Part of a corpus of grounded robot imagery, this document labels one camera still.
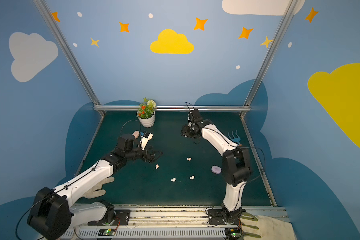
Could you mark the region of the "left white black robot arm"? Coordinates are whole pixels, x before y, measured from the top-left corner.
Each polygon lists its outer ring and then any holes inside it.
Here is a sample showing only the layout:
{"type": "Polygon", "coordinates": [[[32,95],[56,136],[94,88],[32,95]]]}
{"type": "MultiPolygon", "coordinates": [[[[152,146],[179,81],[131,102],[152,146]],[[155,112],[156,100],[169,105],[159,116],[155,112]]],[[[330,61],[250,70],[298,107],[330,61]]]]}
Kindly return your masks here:
{"type": "Polygon", "coordinates": [[[74,207],[86,193],[100,187],[104,180],[123,168],[127,161],[141,159],[153,163],[161,152],[147,147],[152,133],[136,131],[118,138],[113,151],[100,158],[92,167],[64,184],[38,191],[27,218],[27,224],[48,240],[56,240],[69,228],[93,221],[101,221],[113,207],[96,202],[74,207]]]}

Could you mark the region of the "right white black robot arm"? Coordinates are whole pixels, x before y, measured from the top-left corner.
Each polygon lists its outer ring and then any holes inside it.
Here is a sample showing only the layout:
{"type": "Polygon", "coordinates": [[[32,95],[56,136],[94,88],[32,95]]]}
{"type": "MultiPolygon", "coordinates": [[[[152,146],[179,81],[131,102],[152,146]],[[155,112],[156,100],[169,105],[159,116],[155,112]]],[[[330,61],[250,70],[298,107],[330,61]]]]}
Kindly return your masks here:
{"type": "Polygon", "coordinates": [[[189,110],[188,124],[183,125],[181,135],[204,138],[222,156],[222,174],[227,185],[221,216],[226,223],[238,221],[242,213],[243,191],[253,173],[249,150],[223,135],[212,121],[203,119],[197,109],[189,110]]]}

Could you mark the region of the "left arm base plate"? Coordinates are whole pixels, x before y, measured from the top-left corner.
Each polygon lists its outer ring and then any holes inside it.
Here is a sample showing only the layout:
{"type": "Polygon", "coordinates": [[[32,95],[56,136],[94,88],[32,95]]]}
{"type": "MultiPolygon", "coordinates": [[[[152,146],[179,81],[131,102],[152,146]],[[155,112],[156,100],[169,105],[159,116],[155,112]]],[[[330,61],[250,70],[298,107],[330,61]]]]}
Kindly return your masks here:
{"type": "Polygon", "coordinates": [[[130,214],[130,210],[107,210],[101,220],[88,222],[88,226],[127,226],[130,214]]]}

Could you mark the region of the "purple earbud charging case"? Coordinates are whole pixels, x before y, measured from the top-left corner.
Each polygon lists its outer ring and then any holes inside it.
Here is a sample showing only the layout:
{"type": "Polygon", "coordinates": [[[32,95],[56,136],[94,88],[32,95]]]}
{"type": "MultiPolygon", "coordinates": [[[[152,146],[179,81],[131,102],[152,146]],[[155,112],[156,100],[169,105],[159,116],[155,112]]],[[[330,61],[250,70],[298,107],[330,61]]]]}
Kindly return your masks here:
{"type": "Polygon", "coordinates": [[[212,166],[211,171],[212,171],[212,173],[219,175],[222,172],[222,169],[218,166],[212,166]]]}

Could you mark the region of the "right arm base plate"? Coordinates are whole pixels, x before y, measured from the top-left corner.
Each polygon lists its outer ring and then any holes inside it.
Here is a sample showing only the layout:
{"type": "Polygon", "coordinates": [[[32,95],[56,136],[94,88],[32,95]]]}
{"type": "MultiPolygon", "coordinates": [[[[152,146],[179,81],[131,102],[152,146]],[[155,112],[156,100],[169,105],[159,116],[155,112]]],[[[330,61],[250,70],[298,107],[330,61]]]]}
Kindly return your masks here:
{"type": "Polygon", "coordinates": [[[240,217],[242,213],[245,213],[246,210],[239,209],[235,211],[232,215],[230,213],[226,213],[222,209],[213,209],[211,207],[207,207],[205,209],[205,213],[208,216],[208,221],[206,225],[208,227],[216,227],[219,225],[238,225],[240,221],[240,217]]]}

